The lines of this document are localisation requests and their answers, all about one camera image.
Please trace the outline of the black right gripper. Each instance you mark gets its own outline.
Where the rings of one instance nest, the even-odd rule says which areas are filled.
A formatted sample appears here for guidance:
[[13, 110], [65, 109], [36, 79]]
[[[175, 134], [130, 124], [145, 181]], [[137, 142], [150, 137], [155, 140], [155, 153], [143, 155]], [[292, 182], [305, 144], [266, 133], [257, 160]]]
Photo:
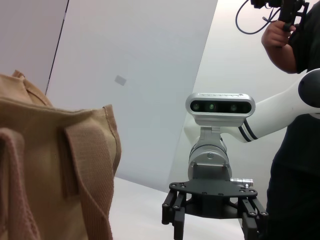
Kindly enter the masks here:
[[172, 224], [173, 239], [184, 238], [185, 215], [211, 219], [242, 219], [245, 240], [266, 240], [269, 214], [257, 191], [230, 180], [192, 179], [173, 182], [162, 203], [161, 223]]

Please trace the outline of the person's bare hand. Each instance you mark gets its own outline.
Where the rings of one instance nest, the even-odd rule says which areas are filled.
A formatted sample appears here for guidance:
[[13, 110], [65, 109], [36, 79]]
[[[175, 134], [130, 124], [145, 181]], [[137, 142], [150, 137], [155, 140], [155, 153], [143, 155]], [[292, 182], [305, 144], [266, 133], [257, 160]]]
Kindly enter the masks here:
[[270, 47], [284, 47], [289, 42], [289, 37], [296, 31], [296, 27], [289, 26], [288, 30], [285, 30], [285, 22], [277, 20], [269, 24], [264, 31], [261, 43], [265, 48]]

